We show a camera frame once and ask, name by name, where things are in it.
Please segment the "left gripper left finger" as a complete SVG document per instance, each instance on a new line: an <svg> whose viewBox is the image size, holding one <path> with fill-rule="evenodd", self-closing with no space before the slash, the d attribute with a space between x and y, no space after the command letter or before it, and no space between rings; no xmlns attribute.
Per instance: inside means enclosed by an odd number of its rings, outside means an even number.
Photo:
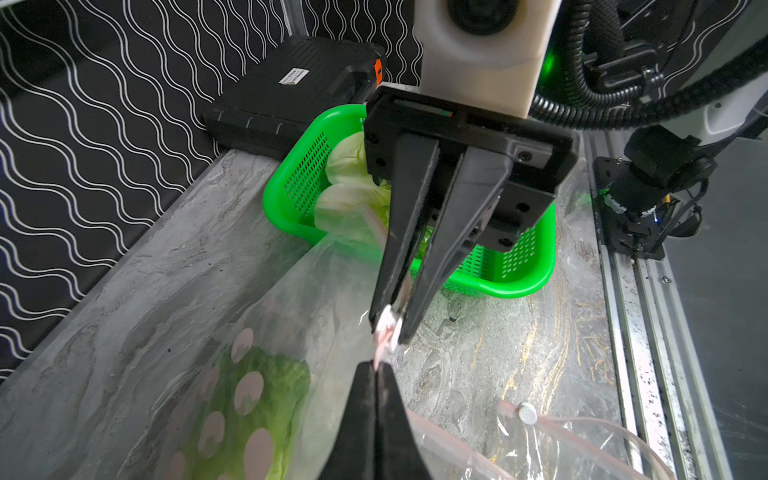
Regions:
<svg viewBox="0 0 768 480"><path fill-rule="evenodd" d="M332 450L319 479L374 479L376 380L372 361L356 370Z"/></svg>

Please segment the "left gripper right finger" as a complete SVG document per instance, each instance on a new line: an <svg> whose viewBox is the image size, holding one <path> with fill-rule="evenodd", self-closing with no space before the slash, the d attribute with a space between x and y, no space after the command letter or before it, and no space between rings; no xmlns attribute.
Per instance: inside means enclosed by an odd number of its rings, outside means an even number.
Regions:
<svg viewBox="0 0 768 480"><path fill-rule="evenodd" d="M376 370L376 478L431 479L410 426L392 366Z"/></svg>

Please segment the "bagged chinese cabbage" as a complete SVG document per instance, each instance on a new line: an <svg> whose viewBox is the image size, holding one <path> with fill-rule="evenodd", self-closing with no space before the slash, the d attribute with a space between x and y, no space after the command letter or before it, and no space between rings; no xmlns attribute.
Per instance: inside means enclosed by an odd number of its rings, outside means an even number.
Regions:
<svg viewBox="0 0 768 480"><path fill-rule="evenodd" d="M374 355L379 247L325 238L236 323L123 479L502 479L408 411Z"/></svg>
<svg viewBox="0 0 768 480"><path fill-rule="evenodd" d="M639 436L596 417L552 417L529 402L500 400L481 453L410 411L416 444L434 479L674 479Z"/></svg>

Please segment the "green plastic basket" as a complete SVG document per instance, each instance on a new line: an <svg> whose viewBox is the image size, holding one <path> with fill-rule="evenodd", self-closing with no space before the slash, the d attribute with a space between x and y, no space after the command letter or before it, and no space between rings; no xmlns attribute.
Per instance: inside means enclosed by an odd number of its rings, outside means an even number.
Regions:
<svg viewBox="0 0 768 480"><path fill-rule="evenodd" d="M365 118L366 108L351 104L333 107L310 124L264 191L264 213L277 229L312 245L325 237L326 232L315 227L314 207L330 186L328 157L340 141L363 130ZM444 287L471 297L521 298L548 283L556 260L556 210L550 206L511 251L475 247Z"/></svg>

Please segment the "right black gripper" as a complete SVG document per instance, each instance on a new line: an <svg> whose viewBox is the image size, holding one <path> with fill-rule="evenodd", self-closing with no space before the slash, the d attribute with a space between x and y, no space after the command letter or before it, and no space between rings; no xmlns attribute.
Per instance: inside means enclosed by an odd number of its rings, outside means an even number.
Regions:
<svg viewBox="0 0 768 480"><path fill-rule="evenodd" d="M434 228L402 315L414 337L434 296L475 245L510 251L554 203L577 160L575 133L419 93L380 87L366 104L367 168L391 189L369 311L376 327Z"/></svg>

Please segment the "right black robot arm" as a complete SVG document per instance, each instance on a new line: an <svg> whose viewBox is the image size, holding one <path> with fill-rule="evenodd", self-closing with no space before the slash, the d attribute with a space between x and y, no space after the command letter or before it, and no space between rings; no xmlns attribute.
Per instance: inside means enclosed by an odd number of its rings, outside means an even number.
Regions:
<svg viewBox="0 0 768 480"><path fill-rule="evenodd" d="M767 89L767 34L679 90L650 37L626 42L613 1L419 1L420 87L380 87L364 122L367 169L391 189L369 310L380 341L405 344L477 246L507 252L553 204L581 131L628 130L630 170L610 188L649 212L701 179L749 101Z"/></svg>

